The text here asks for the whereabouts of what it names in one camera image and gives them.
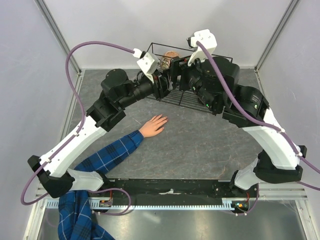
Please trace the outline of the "blue plaid sleeve forearm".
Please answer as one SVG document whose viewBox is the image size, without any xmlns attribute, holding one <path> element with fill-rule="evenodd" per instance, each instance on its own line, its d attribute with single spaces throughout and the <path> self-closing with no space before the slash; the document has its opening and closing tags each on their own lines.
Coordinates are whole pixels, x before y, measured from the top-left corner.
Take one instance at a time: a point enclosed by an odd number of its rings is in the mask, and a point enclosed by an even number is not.
<svg viewBox="0 0 320 240">
<path fill-rule="evenodd" d="M 139 130 L 123 136 L 84 159 L 74 169 L 82 172 L 98 171 L 107 174 L 132 154 L 144 140 Z M 92 220 L 89 193 L 70 191 L 59 198 L 60 240 L 113 240 L 104 228 Z"/>
</svg>

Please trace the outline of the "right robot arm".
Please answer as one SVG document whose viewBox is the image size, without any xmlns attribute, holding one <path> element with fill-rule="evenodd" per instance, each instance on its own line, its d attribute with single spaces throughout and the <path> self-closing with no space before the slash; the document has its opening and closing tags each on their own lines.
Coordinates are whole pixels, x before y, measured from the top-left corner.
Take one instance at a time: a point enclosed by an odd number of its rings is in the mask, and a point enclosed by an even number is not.
<svg viewBox="0 0 320 240">
<path fill-rule="evenodd" d="M 262 147 L 262 152 L 250 165 L 234 172 L 229 184 L 230 193 L 240 197 L 261 182 L 299 182 L 303 174 L 300 157 L 305 157 L 307 148 L 290 145 L 281 135 L 281 127 L 261 91 L 238 83 L 240 67 L 237 64 L 223 56 L 212 59 L 230 94 L 207 59 L 203 62 L 197 59 L 189 66 L 187 57 L 173 57 L 169 62 L 169 75 L 179 83 L 181 91 L 191 90 L 213 115 L 221 114 L 223 119 L 250 134 Z"/>
</svg>

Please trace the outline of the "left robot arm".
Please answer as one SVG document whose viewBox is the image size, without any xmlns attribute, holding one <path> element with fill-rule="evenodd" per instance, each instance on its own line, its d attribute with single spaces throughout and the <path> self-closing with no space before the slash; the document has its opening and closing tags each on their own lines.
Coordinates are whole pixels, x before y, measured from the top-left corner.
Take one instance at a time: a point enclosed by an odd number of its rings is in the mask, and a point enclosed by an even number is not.
<svg viewBox="0 0 320 240">
<path fill-rule="evenodd" d="M 28 164 L 52 198 L 59 198 L 69 191 L 93 191 L 106 196 L 110 185 L 100 170 L 71 169 L 71 164 L 93 142 L 109 132 L 125 116 L 125 108 L 153 95 L 157 100 L 166 97 L 175 87 L 168 71 L 156 70 L 132 81 L 123 69 L 110 70 L 101 82 L 102 92 L 86 111 L 84 118 L 50 152 L 31 156 Z"/>
</svg>

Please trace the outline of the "mannequin hand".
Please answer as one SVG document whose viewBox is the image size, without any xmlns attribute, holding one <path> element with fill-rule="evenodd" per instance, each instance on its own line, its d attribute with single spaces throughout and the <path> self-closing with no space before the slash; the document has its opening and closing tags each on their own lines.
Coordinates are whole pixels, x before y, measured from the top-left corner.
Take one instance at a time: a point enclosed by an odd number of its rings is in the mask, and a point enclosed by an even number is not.
<svg viewBox="0 0 320 240">
<path fill-rule="evenodd" d="M 167 116 L 163 116 L 162 114 L 155 115 L 139 129 L 139 132 L 144 138 L 154 137 L 164 130 L 164 125 L 167 122 Z"/>
</svg>

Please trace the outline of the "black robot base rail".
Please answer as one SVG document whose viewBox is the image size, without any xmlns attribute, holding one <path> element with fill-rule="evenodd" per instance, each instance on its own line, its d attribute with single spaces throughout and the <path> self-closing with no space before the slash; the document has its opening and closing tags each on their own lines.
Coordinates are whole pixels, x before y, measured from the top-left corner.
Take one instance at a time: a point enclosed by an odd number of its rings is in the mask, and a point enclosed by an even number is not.
<svg viewBox="0 0 320 240">
<path fill-rule="evenodd" d="M 105 192 L 90 193 L 95 210 L 248 211 L 259 197 L 259 186 L 241 190 L 229 180 L 109 179 Z"/>
</svg>

